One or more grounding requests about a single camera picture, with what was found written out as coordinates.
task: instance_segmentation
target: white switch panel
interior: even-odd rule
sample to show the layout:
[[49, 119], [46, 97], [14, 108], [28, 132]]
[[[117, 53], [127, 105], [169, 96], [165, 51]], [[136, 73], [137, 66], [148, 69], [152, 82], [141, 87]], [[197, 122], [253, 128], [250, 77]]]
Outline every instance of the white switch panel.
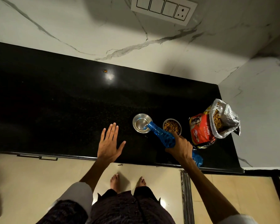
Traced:
[[131, 10], [186, 26], [197, 5], [189, 0], [132, 0]]

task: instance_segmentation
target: blue bottle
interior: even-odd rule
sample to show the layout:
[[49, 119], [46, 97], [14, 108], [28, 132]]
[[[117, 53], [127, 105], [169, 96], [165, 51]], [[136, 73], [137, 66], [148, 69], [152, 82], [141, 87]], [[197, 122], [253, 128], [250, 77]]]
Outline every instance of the blue bottle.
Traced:
[[[152, 121], [147, 125], [147, 127], [150, 128], [154, 132], [154, 134], [158, 136], [158, 138], [166, 148], [173, 148], [175, 146], [175, 138], [172, 133], [158, 127]], [[192, 152], [192, 159], [195, 161], [198, 167], [200, 167], [203, 163], [203, 158], [194, 152]]]

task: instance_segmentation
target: kibble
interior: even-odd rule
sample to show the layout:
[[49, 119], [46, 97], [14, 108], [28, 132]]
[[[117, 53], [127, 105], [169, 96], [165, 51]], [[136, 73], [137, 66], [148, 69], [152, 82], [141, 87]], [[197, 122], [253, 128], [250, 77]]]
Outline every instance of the kibble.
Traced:
[[168, 120], [164, 124], [164, 130], [168, 132], [176, 132], [177, 134], [180, 134], [180, 126], [175, 120]]
[[216, 127], [218, 133], [222, 132], [223, 131], [223, 123], [222, 123], [222, 120], [220, 119], [220, 115], [219, 115], [218, 110], [215, 111], [215, 114], [214, 114], [213, 118], [214, 118], [215, 127]]

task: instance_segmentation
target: bowl of kibble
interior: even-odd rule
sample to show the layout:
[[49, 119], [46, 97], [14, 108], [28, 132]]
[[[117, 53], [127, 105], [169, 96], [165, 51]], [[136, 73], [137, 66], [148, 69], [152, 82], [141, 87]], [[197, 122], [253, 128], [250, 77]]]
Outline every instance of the bowl of kibble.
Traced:
[[177, 135], [182, 134], [182, 126], [176, 119], [166, 119], [163, 123], [163, 130], [168, 132], [176, 132]]

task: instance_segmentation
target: forearm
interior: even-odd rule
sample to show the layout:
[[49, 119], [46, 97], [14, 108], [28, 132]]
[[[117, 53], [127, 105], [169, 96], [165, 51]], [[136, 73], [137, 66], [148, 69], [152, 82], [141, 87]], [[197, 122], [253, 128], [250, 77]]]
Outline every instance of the forearm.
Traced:
[[90, 170], [80, 180], [80, 182], [85, 182], [86, 184], [88, 184], [90, 186], [92, 192], [94, 192], [94, 189], [95, 189], [102, 173], [108, 167], [108, 165], [109, 165], [109, 163], [106, 163], [103, 160], [97, 159], [94, 162], [94, 164], [92, 165], [92, 167], [90, 168]]
[[210, 219], [214, 224], [229, 216], [239, 214], [223, 194], [204, 176], [194, 160], [188, 159], [182, 162], [181, 165], [196, 186]]

